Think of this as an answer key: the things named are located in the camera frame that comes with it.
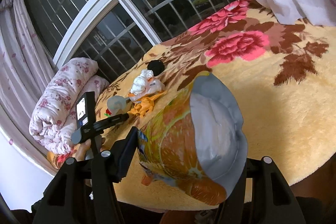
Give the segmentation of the person's left hand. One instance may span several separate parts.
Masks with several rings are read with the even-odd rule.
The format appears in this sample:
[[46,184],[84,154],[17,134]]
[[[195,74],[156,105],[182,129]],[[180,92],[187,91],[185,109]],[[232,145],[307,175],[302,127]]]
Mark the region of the person's left hand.
[[[100,151],[104,150],[103,144],[105,142],[105,138],[101,137],[101,144],[99,145]],[[88,139],[85,143],[81,143],[78,147],[77,152],[75,153],[75,159],[77,161],[83,161],[85,160],[85,155],[88,150],[91,148],[91,139]]]

